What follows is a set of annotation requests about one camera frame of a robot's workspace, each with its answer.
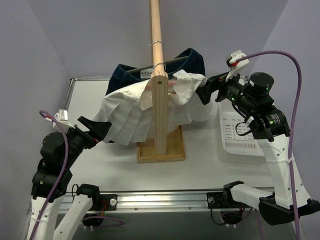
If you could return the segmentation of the pink hanger with metal hook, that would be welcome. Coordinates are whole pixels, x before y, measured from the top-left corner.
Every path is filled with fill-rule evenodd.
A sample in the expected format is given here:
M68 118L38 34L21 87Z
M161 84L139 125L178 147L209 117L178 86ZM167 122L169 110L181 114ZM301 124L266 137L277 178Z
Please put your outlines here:
M176 80L169 80L168 81L168 93L170 94L176 94L176 91L174 90L174 85L176 84ZM152 90L152 84L151 82L149 82L146 87L145 87L146 91L151 91Z

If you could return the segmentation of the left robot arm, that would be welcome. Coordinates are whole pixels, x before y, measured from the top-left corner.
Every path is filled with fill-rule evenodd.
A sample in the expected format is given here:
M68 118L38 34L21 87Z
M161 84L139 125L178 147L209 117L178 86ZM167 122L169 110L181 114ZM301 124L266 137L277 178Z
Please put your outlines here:
M104 140L111 122L98 122L83 116L78 121L87 127L82 131L60 115L40 114L53 122L58 132L48 134L42 141L42 156L31 189L31 216L27 239L70 240L88 210L100 206L101 194L98 186L81 184L76 191L71 207L59 225L56 225L60 206L72 178L71 166L83 150L95 147Z

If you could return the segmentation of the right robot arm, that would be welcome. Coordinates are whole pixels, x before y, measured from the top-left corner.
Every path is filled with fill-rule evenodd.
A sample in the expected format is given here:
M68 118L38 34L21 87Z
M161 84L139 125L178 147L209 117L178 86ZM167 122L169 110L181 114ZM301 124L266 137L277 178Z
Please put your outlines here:
M269 225L281 225L299 217L319 212L319 201L307 193L295 160L289 158L290 127L286 116L274 105L269 92L274 79L267 73L255 72L247 83L240 84L240 76L227 78L227 73L210 77L197 88L202 103L207 104L213 92L216 102L229 100L242 114L249 133L257 141L268 165L274 192L259 190L235 181L224 185L222 200L229 207L246 205L258 209Z

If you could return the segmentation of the white pleated skirt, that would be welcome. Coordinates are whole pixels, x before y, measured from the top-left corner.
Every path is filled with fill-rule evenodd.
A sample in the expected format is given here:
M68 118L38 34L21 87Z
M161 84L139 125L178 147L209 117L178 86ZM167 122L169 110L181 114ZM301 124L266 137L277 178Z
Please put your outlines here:
M173 74L176 94L168 93L167 132L176 126L187 125L193 121L210 119L212 102L203 105L196 94L200 80L205 77L198 73L179 70ZM152 90L145 90L150 79L122 87L106 95L99 112L93 118L96 122L110 122L104 142L113 141L128 145L130 142L145 142L155 136L153 121Z

